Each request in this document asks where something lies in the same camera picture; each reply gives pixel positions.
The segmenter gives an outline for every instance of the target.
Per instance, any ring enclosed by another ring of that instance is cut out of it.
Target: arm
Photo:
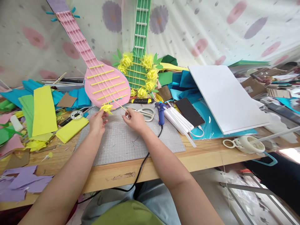
[[[198,183],[146,125],[144,116],[131,108],[127,110],[129,119],[122,116],[123,120],[143,137],[155,169],[172,195],[181,224],[223,224]]]
[[[105,131],[108,114],[90,118],[90,132],[57,175],[40,194],[19,224],[65,224],[83,186]]]

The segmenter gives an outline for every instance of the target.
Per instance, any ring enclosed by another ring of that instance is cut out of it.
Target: guitar neck
[[[137,58],[146,52],[151,0],[137,0],[133,55]]]
[[[87,67],[89,68],[98,65],[96,56],[82,34],[72,13],[70,11],[58,12],[56,13],[56,16],[63,28],[65,28],[75,48],[81,54]]]

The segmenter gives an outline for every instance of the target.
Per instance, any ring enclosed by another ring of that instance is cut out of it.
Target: green shirt
[[[130,200],[117,204],[101,215],[92,225],[163,225],[161,220],[142,203]]]

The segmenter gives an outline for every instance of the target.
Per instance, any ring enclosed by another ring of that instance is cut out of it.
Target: pink paper guitar
[[[47,2],[87,65],[84,88],[90,100],[99,108],[110,104],[116,109],[128,103],[128,80],[119,70],[96,59],[65,0]]]

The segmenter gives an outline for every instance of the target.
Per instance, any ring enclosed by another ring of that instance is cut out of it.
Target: gray cutting mat
[[[141,105],[128,103],[124,105],[124,107],[125,106],[134,109],[154,109],[154,119],[151,122],[147,122],[147,125],[155,134],[159,134],[161,127],[158,125],[158,111],[154,108],[154,104]],[[99,108],[93,108],[89,112],[87,118],[89,119],[97,111],[99,111]],[[105,126],[105,134],[102,137],[101,145],[93,166],[145,158],[148,153],[143,139],[123,121],[121,115],[124,115],[125,111],[118,108],[117,110],[112,111],[112,113],[114,115],[108,117],[108,123]],[[89,129],[89,125],[82,129],[75,150],[86,137]],[[178,131],[166,118],[160,139],[174,153],[185,151],[184,144],[181,141]]]

